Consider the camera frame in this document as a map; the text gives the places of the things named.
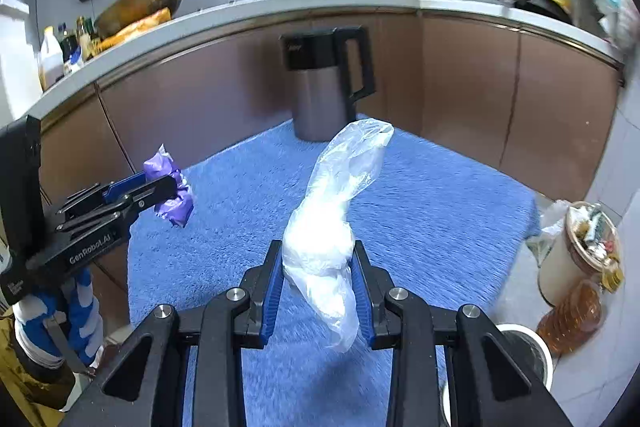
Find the left blue gloved hand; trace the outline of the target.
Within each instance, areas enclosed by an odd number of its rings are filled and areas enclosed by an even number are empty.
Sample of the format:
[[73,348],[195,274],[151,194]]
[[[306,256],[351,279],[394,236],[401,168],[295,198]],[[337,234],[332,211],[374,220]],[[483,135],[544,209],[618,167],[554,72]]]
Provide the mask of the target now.
[[74,275],[62,293],[39,291],[12,307],[20,352],[36,369],[59,369],[72,360],[88,367],[102,346],[103,319],[88,269]]

